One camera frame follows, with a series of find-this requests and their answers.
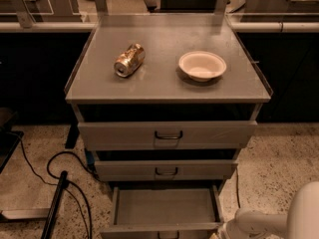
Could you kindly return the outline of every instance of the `aluminum can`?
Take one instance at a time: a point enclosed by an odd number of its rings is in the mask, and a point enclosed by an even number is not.
[[[142,64],[146,52],[140,44],[132,44],[119,55],[114,63],[114,70],[120,77],[128,77]]]

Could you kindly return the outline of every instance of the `white bowl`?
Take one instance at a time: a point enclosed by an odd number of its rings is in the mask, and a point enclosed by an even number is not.
[[[219,56],[203,51],[182,55],[179,67],[197,82],[207,82],[221,76],[226,71],[226,63]]]

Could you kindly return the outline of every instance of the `black chair leg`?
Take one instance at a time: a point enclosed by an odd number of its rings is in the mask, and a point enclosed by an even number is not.
[[[68,138],[65,144],[65,148],[74,148],[76,143],[77,143],[77,139],[79,137],[79,130],[78,130],[78,126],[76,122],[72,122],[71,123],[71,127],[69,129],[69,134],[68,134]]]

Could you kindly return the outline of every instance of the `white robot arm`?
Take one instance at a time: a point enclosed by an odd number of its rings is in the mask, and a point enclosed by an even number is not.
[[[260,239],[271,234],[285,239],[319,238],[319,182],[308,183],[295,194],[287,215],[239,209],[218,231],[219,239]]]

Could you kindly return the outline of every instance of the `drawer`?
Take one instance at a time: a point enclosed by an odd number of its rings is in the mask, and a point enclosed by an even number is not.
[[[216,187],[115,187],[104,239],[208,239],[222,225]]]
[[[231,177],[233,160],[96,161],[102,181],[224,180]]]
[[[87,150],[243,148],[255,121],[80,122]]]

